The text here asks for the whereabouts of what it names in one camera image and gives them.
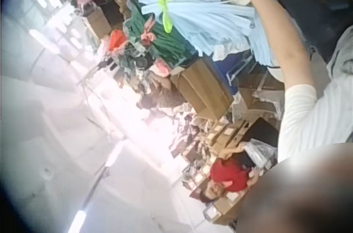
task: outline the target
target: white shirt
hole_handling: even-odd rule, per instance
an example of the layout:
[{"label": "white shirt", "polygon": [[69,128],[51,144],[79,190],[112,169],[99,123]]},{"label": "white shirt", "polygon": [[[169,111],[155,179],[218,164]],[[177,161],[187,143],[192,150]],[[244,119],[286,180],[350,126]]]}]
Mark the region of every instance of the white shirt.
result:
[{"label": "white shirt", "polygon": [[345,143],[353,132],[353,26],[340,38],[328,65],[333,78],[317,100],[310,85],[295,85],[285,94],[278,162],[322,145]]}]

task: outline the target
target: red shirt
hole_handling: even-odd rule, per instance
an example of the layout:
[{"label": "red shirt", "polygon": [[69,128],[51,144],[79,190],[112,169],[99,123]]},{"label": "red shirt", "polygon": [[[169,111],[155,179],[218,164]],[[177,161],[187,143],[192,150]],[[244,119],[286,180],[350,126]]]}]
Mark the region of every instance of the red shirt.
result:
[{"label": "red shirt", "polygon": [[229,192],[239,192],[245,189],[249,178],[250,169],[243,170],[234,160],[217,159],[210,170],[210,178],[215,182],[229,182],[233,184],[226,188]]}]

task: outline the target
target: fabric bundle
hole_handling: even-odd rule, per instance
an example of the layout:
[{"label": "fabric bundle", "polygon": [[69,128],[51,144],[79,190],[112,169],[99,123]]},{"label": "fabric bundle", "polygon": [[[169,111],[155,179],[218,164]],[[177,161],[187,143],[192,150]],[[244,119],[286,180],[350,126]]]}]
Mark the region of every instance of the fabric bundle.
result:
[{"label": "fabric bundle", "polygon": [[139,0],[142,14],[153,13],[171,31],[170,23],[199,52],[211,55],[216,45],[249,43],[260,64],[272,66],[271,51],[255,8],[221,0]]},{"label": "fabric bundle", "polygon": [[[130,37],[141,37],[145,23],[149,15],[142,15],[141,6],[137,0],[130,0],[131,19],[126,22]],[[176,29],[166,33],[160,23],[151,27],[151,32],[156,39],[151,42],[151,47],[171,68],[174,68],[182,60],[189,59],[195,53],[195,49],[185,40]]]}]

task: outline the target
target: white plastic bag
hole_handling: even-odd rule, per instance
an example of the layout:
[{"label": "white plastic bag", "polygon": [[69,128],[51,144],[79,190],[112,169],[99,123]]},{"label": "white plastic bag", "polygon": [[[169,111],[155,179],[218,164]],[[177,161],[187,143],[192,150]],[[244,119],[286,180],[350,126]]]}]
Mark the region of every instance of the white plastic bag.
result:
[{"label": "white plastic bag", "polygon": [[250,142],[244,144],[244,149],[249,157],[259,168],[264,168],[265,165],[273,157],[277,157],[277,149],[256,139],[251,139]]}]

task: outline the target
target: light blue fabric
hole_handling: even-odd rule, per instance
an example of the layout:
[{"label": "light blue fabric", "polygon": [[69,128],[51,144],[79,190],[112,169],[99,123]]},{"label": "light blue fabric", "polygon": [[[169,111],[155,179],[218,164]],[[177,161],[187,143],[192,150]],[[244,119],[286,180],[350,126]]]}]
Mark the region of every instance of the light blue fabric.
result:
[{"label": "light blue fabric", "polygon": [[[153,13],[162,23],[157,0],[138,0],[142,14]],[[211,55],[216,45],[237,43],[248,38],[255,59],[272,66],[272,52],[255,8],[235,6],[221,0],[169,0],[168,13],[173,26],[199,52]]]}]

